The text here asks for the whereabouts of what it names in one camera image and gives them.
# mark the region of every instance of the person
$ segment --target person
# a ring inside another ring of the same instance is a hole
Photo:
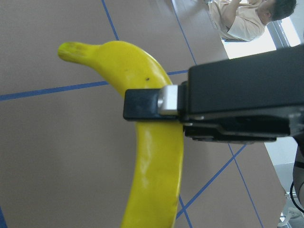
[[[296,0],[213,0],[208,2],[211,18],[223,39],[252,41],[265,26],[290,16]]]

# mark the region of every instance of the banana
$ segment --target banana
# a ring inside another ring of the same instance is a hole
[[[161,88],[171,80],[161,65],[139,47],[111,41],[102,45],[67,42],[61,59],[95,69],[124,97],[127,89]],[[122,228],[174,227],[181,185],[182,125],[178,122],[137,122],[133,184]]]

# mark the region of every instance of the blue tape line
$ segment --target blue tape line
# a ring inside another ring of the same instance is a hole
[[[179,199],[180,199],[180,205],[181,205],[182,211],[183,211],[183,213],[184,213],[185,216],[186,216],[186,220],[187,220],[187,222],[188,222],[188,225],[189,225],[190,228],[193,228],[193,226],[192,226],[192,224],[191,224],[191,221],[190,221],[190,218],[189,218],[189,215],[188,215],[186,209],[184,209],[185,206],[184,206],[184,203],[183,203],[183,201],[182,201],[182,199],[181,199],[181,196],[179,196]]]
[[[113,24],[113,22],[112,22],[112,19],[111,19],[110,13],[109,13],[109,11],[108,11],[108,8],[107,8],[107,6],[106,6],[106,4],[105,4],[105,1],[104,1],[104,0],[101,0],[101,2],[103,3],[105,13],[106,13],[106,15],[107,15],[107,17],[108,17],[108,20],[109,20],[109,22],[110,22],[110,25],[111,25],[111,27],[112,27],[113,33],[114,33],[114,35],[115,35],[115,38],[116,38],[116,40],[119,40],[119,37],[118,37],[118,35],[117,35],[116,29],[115,29],[114,24]]]
[[[227,168],[227,166],[242,152],[242,150],[246,147],[246,145],[242,146],[241,149],[239,149],[239,151],[232,157],[229,159],[229,161],[207,182],[207,184],[205,184],[199,191],[198,193],[196,193],[192,199],[190,199],[190,201],[185,205],[184,209],[187,209],[199,196],[200,194],[206,190],[206,188]],[[176,219],[179,218],[179,216],[181,216],[181,214],[183,213],[182,210],[180,210],[177,215],[176,215]]]
[[[0,228],[8,228],[8,226],[6,225],[1,207],[0,207]]]
[[[6,94],[6,95],[0,95],[0,101],[7,101],[7,100],[24,98],[24,97],[29,97],[29,96],[52,94],[52,93],[69,91],[69,90],[84,89],[84,88],[90,88],[90,87],[95,87],[95,86],[104,86],[104,85],[108,85],[108,83],[106,81],[91,82],[91,83],[85,83],[85,84],[79,84],[79,85],[68,85],[68,86],[62,86],[62,87],[56,87],[56,88],[40,89],[40,90],[33,90],[33,91],[27,91],[27,92],[21,92],[21,93],[14,93],[14,94]]]
[[[184,73],[188,73],[188,70],[171,71],[171,72],[167,72],[167,75],[178,75]]]
[[[176,20],[177,20],[177,22],[178,22],[178,24],[179,24],[179,26],[180,26],[181,32],[182,32],[182,34],[183,34],[183,36],[184,36],[184,39],[185,39],[186,44],[187,44],[187,46],[188,46],[188,49],[189,49],[189,51],[190,51],[190,53],[191,53],[192,59],[193,59],[195,65],[197,65],[197,63],[196,63],[196,61],[195,61],[194,54],[193,54],[193,52],[192,52],[192,50],[191,50],[191,48],[190,48],[190,45],[189,45],[189,42],[188,42],[188,40],[187,40],[187,38],[186,38],[186,35],[185,35],[185,33],[184,33],[184,30],[182,29],[182,26],[181,26],[179,17],[177,16],[177,13],[176,13],[176,10],[175,10],[175,7],[174,7],[174,3],[173,3],[172,1],[171,1],[171,3],[172,3],[172,6],[173,6],[173,10],[174,10],[174,14],[175,14]]]
[[[230,144],[228,144],[228,145],[229,145],[229,149],[230,149],[230,151],[231,151],[231,153],[232,153],[232,156],[233,156],[233,158],[234,158],[234,162],[235,162],[236,165],[237,165],[238,172],[239,172],[239,174],[240,174],[240,176],[241,176],[241,178],[242,178],[242,181],[243,181],[243,183],[244,183],[244,185],[245,185],[245,188],[246,188],[247,194],[248,194],[248,196],[249,196],[249,198],[250,198],[251,204],[252,204],[252,206],[253,206],[253,208],[254,208],[254,210],[255,210],[256,216],[257,216],[257,218],[258,218],[258,220],[259,220],[259,222],[260,222],[260,224],[261,224],[261,227],[264,228],[263,223],[262,223],[262,221],[261,221],[261,218],[260,218],[260,216],[259,216],[259,214],[258,214],[258,212],[257,212],[256,206],[255,206],[255,204],[254,204],[254,202],[253,202],[253,200],[252,200],[252,197],[251,197],[251,194],[250,194],[250,192],[249,192],[249,189],[248,189],[248,187],[247,187],[247,185],[246,185],[246,182],[245,182],[245,179],[244,179],[243,174],[242,174],[242,172],[241,172],[241,169],[240,169],[240,167],[238,166],[238,163],[237,163],[237,160],[236,160],[235,156],[233,155],[233,151],[232,151],[232,149],[231,149],[231,147],[230,147]]]

